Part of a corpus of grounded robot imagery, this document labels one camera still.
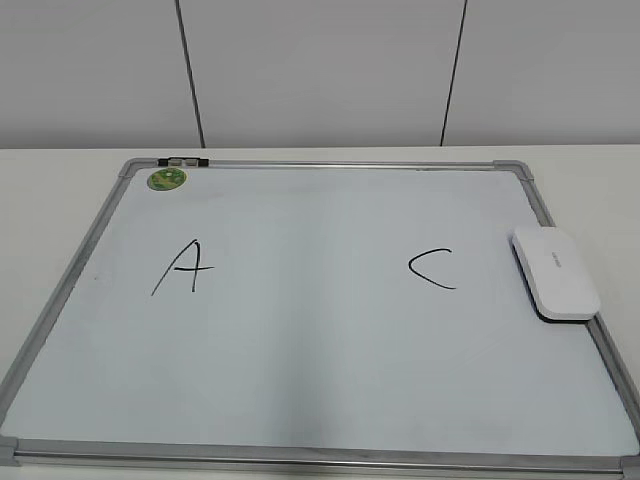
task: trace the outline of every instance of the black marker writing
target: black marker writing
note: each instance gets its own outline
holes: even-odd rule
[[[200,270],[209,270],[214,267],[200,266],[200,242],[198,242],[197,238],[194,238],[193,240],[191,240],[191,242],[189,242],[189,244],[186,247],[180,250],[180,253],[178,253],[178,255],[176,255],[176,257],[171,261],[167,269],[162,274],[162,277],[160,277],[160,280],[158,280],[158,283],[156,283],[156,286],[153,287],[153,290],[151,292],[152,297],[153,297],[153,294],[156,293],[156,290],[158,290],[158,287],[160,286],[162,281],[165,279],[169,271],[171,271],[171,267],[173,267],[173,265],[178,261],[178,259],[182,256],[183,253],[185,253],[187,250],[189,250],[190,247],[194,245],[196,247],[196,266],[194,268],[174,267],[174,270],[177,270],[179,272],[193,272],[193,281],[191,282],[191,291],[192,292],[196,291],[196,278],[198,277],[198,272]]]
[[[409,270],[411,270],[411,272],[415,273],[417,276],[419,276],[420,278],[426,280],[429,283],[433,283],[434,285],[440,287],[440,288],[444,288],[446,290],[455,290],[456,287],[447,287],[446,285],[442,285],[438,282],[434,282],[433,280],[431,280],[430,278],[425,277],[424,275],[422,275],[420,272],[417,272],[414,268],[413,268],[413,262],[415,262],[416,260],[418,260],[419,258],[424,257],[425,255],[429,255],[430,253],[436,253],[436,252],[449,252],[449,253],[453,253],[451,250],[449,250],[448,248],[436,248],[435,250],[429,250],[427,252],[423,252],[420,255],[416,255],[415,257],[413,257],[411,260],[409,260]]]

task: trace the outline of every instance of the whiteboard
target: whiteboard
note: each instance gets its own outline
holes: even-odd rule
[[[509,235],[537,220],[513,173],[186,169],[158,192],[153,171],[131,180],[2,435],[638,453],[587,329],[532,309]],[[196,239],[213,268],[195,289],[174,270],[194,268],[192,245],[151,295]]]

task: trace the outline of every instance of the white wall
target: white wall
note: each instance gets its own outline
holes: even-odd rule
[[[171,0],[0,2],[0,148],[197,147]]]
[[[181,0],[209,147],[438,145],[464,0]],[[445,145],[640,143],[640,2],[468,0]],[[173,0],[0,0],[0,148],[197,147]]]
[[[445,145],[640,142],[640,2],[469,0]]]
[[[462,0],[182,0],[208,146],[438,145]]]

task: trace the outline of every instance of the white eraser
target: white eraser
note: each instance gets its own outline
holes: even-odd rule
[[[586,321],[600,297],[575,243],[555,227],[517,227],[513,246],[538,312],[552,321]]]

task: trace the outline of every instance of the gray plastic corner piece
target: gray plastic corner piece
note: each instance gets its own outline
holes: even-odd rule
[[[494,160],[493,165],[496,170],[507,170],[516,174],[522,182],[533,181],[533,174],[529,166],[520,160]]]
[[[132,158],[127,160],[120,169],[118,177],[132,178],[138,170],[143,168],[156,167],[158,165],[157,158]]]
[[[16,467],[19,463],[15,459],[18,439],[0,436],[0,466]]]
[[[622,457],[620,466],[624,480],[640,480],[640,456]]]

